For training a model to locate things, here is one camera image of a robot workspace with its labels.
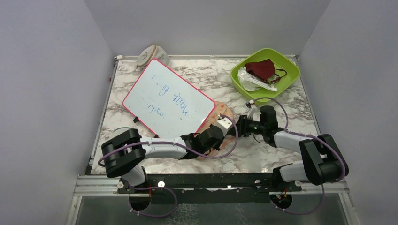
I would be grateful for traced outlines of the peach floral mesh laundry bag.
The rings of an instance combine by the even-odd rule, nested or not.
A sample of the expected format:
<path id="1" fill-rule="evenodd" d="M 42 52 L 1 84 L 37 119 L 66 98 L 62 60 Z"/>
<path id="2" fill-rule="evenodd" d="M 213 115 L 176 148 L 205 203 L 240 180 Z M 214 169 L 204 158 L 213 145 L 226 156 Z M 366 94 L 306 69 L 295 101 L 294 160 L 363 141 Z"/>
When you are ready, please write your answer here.
<path id="1" fill-rule="evenodd" d="M 234 114 L 233 111 L 225 104 L 222 102 L 215 101 L 216 107 L 215 109 L 211 112 L 210 116 L 203 122 L 201 127 L 198 129 L 198 133 L 201 133 L 208 129 L 210 125 L 214 125 L 215 122 L 219 119 L 219 115 L 226 115 L 230 117 L 231 119 L 234 119 Z M 228 153 L 231 149 L 233 149 L 233 146 L 235 144 L 236 137 L 235 136 L 230 136 L 228 135 L 227 137 L 224 138 L 223 142 L 221 143 L 219 149 L 210 149 L 207 152 L 204 153 L 204 155 L 210 156 L 210 157 L 218 157 L 218 156 L 223 156 L 226 153 Z"/>

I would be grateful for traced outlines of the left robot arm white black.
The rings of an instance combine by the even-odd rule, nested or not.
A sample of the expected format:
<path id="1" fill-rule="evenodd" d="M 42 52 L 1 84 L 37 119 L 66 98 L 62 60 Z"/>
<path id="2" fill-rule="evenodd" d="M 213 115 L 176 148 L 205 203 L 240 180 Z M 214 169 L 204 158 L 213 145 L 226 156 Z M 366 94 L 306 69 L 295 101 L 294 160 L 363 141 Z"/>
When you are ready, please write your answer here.
<path id="1" fill-rule="evenodd" d="M 141 136 L 137 129 L 126 129 L 102 144 L 102 158 L 98 165 L 106 169 L 109 178 L 121 177 L 135 192 L 147 188 L 146 172 L 140 162 L 152 158 L 195 159 L 210 158 L 206 154 L 218 149 L 229 130 L 237 131 L 236 125 L 222 119 L 202 133 L 190 133 L 174 139 Z"/>

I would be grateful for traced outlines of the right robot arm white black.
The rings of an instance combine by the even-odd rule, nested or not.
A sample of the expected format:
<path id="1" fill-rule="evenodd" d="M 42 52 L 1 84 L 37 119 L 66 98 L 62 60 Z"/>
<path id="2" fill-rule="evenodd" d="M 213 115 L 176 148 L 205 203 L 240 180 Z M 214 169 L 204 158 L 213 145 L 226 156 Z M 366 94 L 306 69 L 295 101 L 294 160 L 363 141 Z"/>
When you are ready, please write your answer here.
<path id="1" fill-rule="evenodd" d="M 259 112 L 259 121 L 254 121 L 249 115 L 240 115 L 236 126 L 228 134 L 238 137 L 261 135 L 264 143 L 274 148 L 301 154 L 300 162 L 273 169 L 271 186 L 275 190 L 282 191 L 295 181 L 316 186 L 336 182 L 349 174 L 349 167 L 331 135 L 313 136 L 287 131 L 279 127 L 272 106 L 262 106 Z"/>

